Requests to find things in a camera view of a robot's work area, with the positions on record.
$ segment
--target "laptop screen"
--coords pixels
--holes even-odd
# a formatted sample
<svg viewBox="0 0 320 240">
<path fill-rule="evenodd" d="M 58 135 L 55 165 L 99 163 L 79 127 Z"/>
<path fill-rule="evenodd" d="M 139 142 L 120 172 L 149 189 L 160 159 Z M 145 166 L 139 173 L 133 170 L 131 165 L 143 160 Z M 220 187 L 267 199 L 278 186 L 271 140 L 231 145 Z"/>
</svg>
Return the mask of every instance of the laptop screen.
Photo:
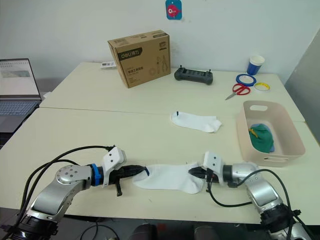
<svg viewBox="0 0 320 240">
<path fill-rule="evenodd" d="M 38 98 L 36 81 L 27 58 L 0 59 L 0 98 Z"/>
</svg>

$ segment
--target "scissors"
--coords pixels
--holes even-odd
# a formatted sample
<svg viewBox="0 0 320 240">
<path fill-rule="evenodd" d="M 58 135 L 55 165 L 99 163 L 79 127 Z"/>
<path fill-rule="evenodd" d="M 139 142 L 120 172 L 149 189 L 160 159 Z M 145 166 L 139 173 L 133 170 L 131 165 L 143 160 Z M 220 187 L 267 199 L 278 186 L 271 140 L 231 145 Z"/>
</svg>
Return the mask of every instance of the scissors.
<svg viewBox="0 0 320 240">
<path fill-rule="evenodd" d="M 250 93 L 250 91 L 251 90 L 249 87 L 247 87 L 243 84 L 237 83 L 237 84 L 233 85 L 233 88 L 232 88 L 233 93 L 230 96 L 228 96 L 225 100 L 228 100 L 235 95 L 247 95 Z"/>
</svg>

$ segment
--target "green cloth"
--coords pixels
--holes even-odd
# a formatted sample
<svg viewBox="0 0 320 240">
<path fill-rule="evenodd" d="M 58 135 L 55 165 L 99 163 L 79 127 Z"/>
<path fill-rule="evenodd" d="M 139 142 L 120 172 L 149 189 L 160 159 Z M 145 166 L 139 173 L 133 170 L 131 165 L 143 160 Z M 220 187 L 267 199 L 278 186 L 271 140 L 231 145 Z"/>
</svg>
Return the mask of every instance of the green cloth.
<svg viewBox="0 0 320 240">
<path fill-rule="evenodd" d="M 268 131 L 264 124 L 259 124 L 258 126 L 251 127 L 251 129 L 256 133 L 256 137 L 252 132 L 249 131 L 251 143 L 255 149 L 263 153 L 270 153 L 272 146 L 274 145 L 274 140 L 272 134 Z"/>
</svg>

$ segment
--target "beige basket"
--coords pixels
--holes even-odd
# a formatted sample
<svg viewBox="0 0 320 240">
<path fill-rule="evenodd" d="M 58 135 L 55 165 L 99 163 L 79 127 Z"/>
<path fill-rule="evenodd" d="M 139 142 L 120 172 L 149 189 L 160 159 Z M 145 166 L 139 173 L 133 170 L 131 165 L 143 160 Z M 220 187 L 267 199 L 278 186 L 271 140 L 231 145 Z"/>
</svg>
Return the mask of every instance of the beige basket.
<svg viewBox="0 0 320 240">
<path fill-rule="evenodd" d="M 251 144 L 248 129 L 252 124 L 265 124 L 272 133 L 274 152 L 258 151 Z M 286 109 L 270 101 L 245 101 L 236 118 L 242 157 L 261 166 L 283 167 L 302 156 L 306 149 Z"/>
</svg>

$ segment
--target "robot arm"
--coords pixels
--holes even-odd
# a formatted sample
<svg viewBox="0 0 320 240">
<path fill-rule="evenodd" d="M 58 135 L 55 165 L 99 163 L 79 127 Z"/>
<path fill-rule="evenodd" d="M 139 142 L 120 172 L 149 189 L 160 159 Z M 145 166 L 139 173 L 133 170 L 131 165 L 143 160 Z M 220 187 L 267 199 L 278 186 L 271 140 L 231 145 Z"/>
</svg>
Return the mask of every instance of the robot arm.
<svg viewBox="0 0 320 240">
<path fill-rule="evenodd" d="M 128 165 L 120 167 L 126 155 L 118 147 L 111 149 L 104 157 L 102 166 L 94 163 L 86 166 L 69 165 L 55 174 L 54 180 L 31 204 L 26 216 L 13 230 L 12 240 L 48 240 L 57 233 L 57 224 L 65 215 L 74 196 L 91 186 L 106 187 L 116 184 L 117 196 L 121 196 L 120 179 L 134 176 L 146 167 Z"/>
<path fill-rule="evenodd" d="M 206 152 L 204 156 L 203 169 L 191 169 L 190 174 L 205 178 L 207 182 L 216 182 L 229 187 L 237 187 L 259 167 L 252 162 L 236 163 L 226 165 L 222 159 L 212 153 Z M 260 214 L 261 224 L 269 232 L 274 240 L 286 240 L 290 221 L 292 220 L 291 210 L 283 203 L 280 196 L 272 185 L 266 181 L 260 172 L 245 180 L 247 193 L 254 207 Z M 303 226 L 299 222 L 293 222 L 291 240 L 311 240 Z"/>
</svg>

